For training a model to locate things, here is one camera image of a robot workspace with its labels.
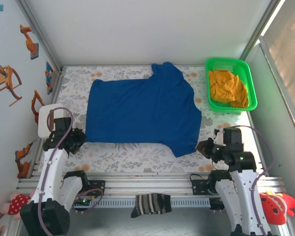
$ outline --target green plastic basket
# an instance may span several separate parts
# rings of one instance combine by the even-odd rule
[[[210,94],[210,82],[208,71],[211,70],[229,70],[234,75],[238,75],[239,79],[243,81],[248,92],[248,107],[247,108],[236,108],[231,107],[230,103],[224,104],[211,99]],[[207,99],[210,108],[214,112],[225,112],[225,113],[238,113],[249,112],[257,107],[257,97],[255,92],[254,83],[252,81],[250,68],[247,63],[238,59],[229,58],[211,58],[206,61],[206,86],[207,86]]]

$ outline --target blue t-shirt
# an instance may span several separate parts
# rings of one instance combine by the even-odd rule
[[[152,70],[148,79],[93,82],[87,142],[160,143],[175,157],[196,151],[201,112],[193,89],[169,62]]]

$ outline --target table surface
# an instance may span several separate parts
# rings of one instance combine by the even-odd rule
[[[251,125],[246,112],[238,114],[215,113],[207,101],[206,72],[203,66],[178,66],[184,78],[194,89],[196,107],[202,112],[199,141],[213,137],[216,128],[233,125]],[[90,66],[67,67],[61,82],[57,103],[73,112],[75,123],[85,131],[89,91],[95,79],[103,81],[142,79],[152,75],[151,66]],[[252,131],[242,128],[245,151],[251,151],[260,162]],[[217,169],[226,169],[220,162]],[[162,144],[85,143],[75,155],[70,154],[64,171],[85,170],[97,173],[191,173],[209,172],[212,162],[199,152],[175,158]]]

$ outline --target sock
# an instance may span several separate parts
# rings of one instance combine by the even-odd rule
[[[137,195],[134,209],[131,213],[131,218],[136,218],[140,215],[159,215],[172,211],[171,196],[151,193],[146,195]]]

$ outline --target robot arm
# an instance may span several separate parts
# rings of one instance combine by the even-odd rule
[[[69,211],[78,193],[89,189],[89,181],[84,171],[68,172],[63,178],[62,172],[69,153],[76,153],[84,143],[86,135],[80,129],[71,129],[59,148],[58,142],[69,129],[71,118],[54,119],[56,130],[44,143],[44,164],[38,187],[30,204],[21,208],[20,214],[30,236],[45,236],[38,218],[39,198],[41,199],[41,215],[47,230],[52,235],[64,235],[70,226]]]
[[[251,152],[243,151],[240,129],[224,128],[215,130],[214,133],[216,139],[209,138],[199,142],[197,150],[215,163],[223,160],[229,166],[227,172],[212,171],[208,184],[213,186],[213,191],[217,192],[223,201],[232,226],[231,236],[271,236],[257,186],[253,189],[257,178],[255,159]],[[252,196],[260,224],[252,204]]]

